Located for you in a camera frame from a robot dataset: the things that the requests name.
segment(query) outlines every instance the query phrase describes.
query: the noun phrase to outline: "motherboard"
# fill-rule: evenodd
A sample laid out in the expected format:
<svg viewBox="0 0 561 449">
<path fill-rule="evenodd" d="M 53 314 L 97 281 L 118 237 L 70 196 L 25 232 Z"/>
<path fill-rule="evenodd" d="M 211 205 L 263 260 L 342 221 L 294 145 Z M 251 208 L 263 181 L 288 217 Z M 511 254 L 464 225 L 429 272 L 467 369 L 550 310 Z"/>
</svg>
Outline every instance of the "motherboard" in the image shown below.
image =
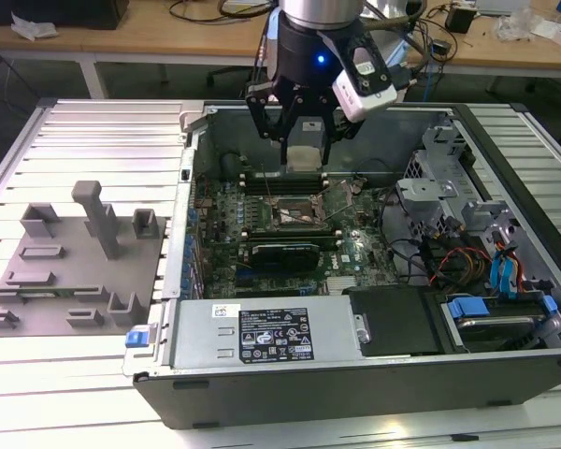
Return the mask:
<svg viewBox="0 0 561 449">
<path fill-rule="evenodd" d="M 196 180 L 196 295 L 328 296 L 397 283 L 378 226 L 379 189 L 341 179 L 321 183 L 319 193 L 281 195 L 272 181 L 261 183 Z"/>
</svg>

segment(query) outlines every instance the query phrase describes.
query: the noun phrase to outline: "gray base plate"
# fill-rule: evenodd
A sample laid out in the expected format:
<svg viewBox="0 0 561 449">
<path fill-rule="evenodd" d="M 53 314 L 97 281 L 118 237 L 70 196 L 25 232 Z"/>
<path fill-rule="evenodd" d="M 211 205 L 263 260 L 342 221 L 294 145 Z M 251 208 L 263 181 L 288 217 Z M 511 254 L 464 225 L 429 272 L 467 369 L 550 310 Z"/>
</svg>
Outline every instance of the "gray base plate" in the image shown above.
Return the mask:
<svg viewBox="0 0 561 449">
<path fill-rule="evenodd" d="M 117 241 L 121 249 L 116 260 L 107 260 L 97 239 L 90 237 L 85 223 L 87 218 L 61 218 L 48 224 L 53 239 L 33 239 L 23 236 L 16 253 L 8 263 L 0 286 L 7 286 L 10 271 L 51 271 L 55 276 L 52 286 L 104 285 L 127 303 L 136 292 L 142 306 L 139 324 L 148 317 L 156 270 L 165 233 L 166 221 L 158 218 L 159 239 L 136 239 L 130 217 L 119 217 Z M 62 259 L 21 260 L 19 253 L 24 247 L 37 245 L 62 245 Z M 30 298 L 24 304 L 2 304 L 0 309 L 12 311 L 19 317 L 14 329 L 0 329 L 0 337 L 66 336 L 66 335 L 115 335 L 124 334 L 129 326 L 118 327 L 106 312 L 108 302 L 79 302 L 74 297 Z M 104 317 L 98 327 L 73 327 L 66 321 L 69 309 L 97 308 Z"/>
</svg>

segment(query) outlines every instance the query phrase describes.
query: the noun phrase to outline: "power supply label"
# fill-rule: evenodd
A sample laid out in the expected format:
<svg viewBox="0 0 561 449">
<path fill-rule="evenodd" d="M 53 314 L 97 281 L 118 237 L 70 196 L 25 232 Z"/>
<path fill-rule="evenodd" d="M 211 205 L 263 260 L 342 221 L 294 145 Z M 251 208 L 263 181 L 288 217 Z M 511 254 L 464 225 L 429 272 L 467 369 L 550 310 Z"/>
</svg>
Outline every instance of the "power supply label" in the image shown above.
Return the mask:
<svg viewBox="0 0 561 449">
<path fill-rule="evenodd" d="M 239 358 L 243 363 L 313 360 L 308 309 L 241 311 Z"/>
</svg>

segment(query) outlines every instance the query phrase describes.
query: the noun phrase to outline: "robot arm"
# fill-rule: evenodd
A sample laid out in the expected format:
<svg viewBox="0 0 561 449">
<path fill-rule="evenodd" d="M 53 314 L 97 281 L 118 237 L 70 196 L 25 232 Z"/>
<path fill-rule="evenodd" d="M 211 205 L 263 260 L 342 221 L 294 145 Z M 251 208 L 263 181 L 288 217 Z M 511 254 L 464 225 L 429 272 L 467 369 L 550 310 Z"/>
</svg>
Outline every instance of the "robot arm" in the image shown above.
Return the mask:
<svg viewBox="0 0 561 449">
<path fill-rule="evenodd" d="M 371 111 L 396 101 L 391 72 L 359 20 L 364 3 L 280 0 L 276 71 L 269 82 L 248 86 L 247 103 L 260 137 L 280 143 L 283 165 L 299 117 L 323 119 L 326 165 L 334 142 L 354 138 Z M 275 122 L 266 113 L 271 95 L 281 105 Z M 338 107 L 345 115 L 340 123 Z"/>
</svg>

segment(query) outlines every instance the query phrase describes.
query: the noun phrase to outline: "open computer chassis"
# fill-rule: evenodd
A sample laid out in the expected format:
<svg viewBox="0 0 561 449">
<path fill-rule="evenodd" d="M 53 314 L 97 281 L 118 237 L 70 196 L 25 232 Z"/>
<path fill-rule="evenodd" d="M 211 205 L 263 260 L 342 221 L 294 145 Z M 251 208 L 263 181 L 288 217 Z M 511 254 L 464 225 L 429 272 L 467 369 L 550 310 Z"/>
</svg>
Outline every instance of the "open computer chassis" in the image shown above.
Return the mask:
<svg viewBox="0 0 561 449">
<path fill-rule="evenodd" d="M 163 302 L 124 363 L 167 426 L 511 405 L 561 384 L 561 234 L 468 107 L 390 108 L 324 169 L 316 121 L 281 167 L 241 105 L 187 102 L 180 120 Z"/>
</svg>

